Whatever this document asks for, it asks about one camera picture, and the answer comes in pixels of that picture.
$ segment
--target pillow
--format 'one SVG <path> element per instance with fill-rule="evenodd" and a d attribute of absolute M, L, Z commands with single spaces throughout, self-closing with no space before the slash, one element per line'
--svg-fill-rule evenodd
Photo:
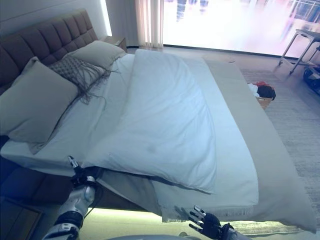
<path fill-rule="evenodd" d="M 0 96 L 0 135 L 44 143 L 77 96 L 77 87 L 39 62 L 29 60 L 21 75 Z"/>
<path fill-rule="evenodd" d="M 110 43 L 93 41 L 87 46 L 71 52 L 70 55 L 106 70 L 111 70 L 114 61 L 126 55 L 126 52 Z"/>
<path fill-rule="evenodd" d="M 48 67 L 75 84 L 78 87 L 78 97 L 83 97 L 81 100 L 86 104 L 91 98 L 91 94 L 89 93 L 91 87 L 100 83 L 104 77 L 110 75 L 110 71 L 106 71 L 101 67 L 92 65 L 71 55 Z"/>

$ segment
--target sheer curtain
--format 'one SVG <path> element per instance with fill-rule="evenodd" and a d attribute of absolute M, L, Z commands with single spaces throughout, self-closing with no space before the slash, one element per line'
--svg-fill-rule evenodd
<path fill-rule="evenodd" d="M 139 46 L 163 48 L 165 0 L 135 0 Z"/>

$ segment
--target robotic arm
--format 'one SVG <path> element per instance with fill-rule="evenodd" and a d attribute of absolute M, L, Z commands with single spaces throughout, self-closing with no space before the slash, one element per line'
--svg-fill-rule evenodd
<path fill-rule="evenodd" d="M 68 160 L 75 172 L 71 179 L 73 190 L 67 201 L 60 207 L 54 226 L 42 240 L 77 239 L 88 207 L 95 200 L 97 183 L 93 174 L 81 168 L 72 156 L 68 156 Z"/>

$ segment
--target robot finger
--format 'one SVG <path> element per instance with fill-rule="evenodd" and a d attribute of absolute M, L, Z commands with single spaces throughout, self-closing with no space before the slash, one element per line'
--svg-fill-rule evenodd
<path fill-rule="evenodd" d="M 189 217 L 188 219 L 189 219 L 191 222 L 199 225 L 201 228 L 204 227 L 204 224 L 203 224 L 202 222 L 200 222 L 199 220 L 196 221 L 196 220 L 194 220 L 192 217 Z"/>
<path fill-rule="evenodd" d="M 192 224 L 189 224 L 189 227 L 192 228 L 192 229 L 194 229 L 194 230 L 196 230 L 197 232 L 199 232 L 199 233 L 201 233 L 201 234 L 202 234 L 202 232 L 203 232 L 203 229 L 198 228 L 198 227 L 196 227 L 196 226 L 193 226 Z"/>
<path fill-rule="evenodd" d="M 190 212 L 190 215 L 196 217 L 199 220 L 202 220 L 202 217 L 196 215 L 193 211 Z"/>
<path fill-rule="evenodd" d="M 194 208 L 194 210 L 196 210 L 200 214 L 200 216 L 202 218 L 204 218 L 207 215 L 206 212 L 201 207 L 199 207 L 198 205 L 194 205 L 193 208 Z"/>

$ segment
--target floor-to-ceiling window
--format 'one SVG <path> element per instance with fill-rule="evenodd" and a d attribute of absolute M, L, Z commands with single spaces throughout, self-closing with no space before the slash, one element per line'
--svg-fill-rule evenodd
<path fill-rule="evenodd" d="M 165 0 L 163 43 L 282 55 L 296 29 L 320 32 L 319 0 Z M 308 40 L 297 38 L 298 57 Z"/>

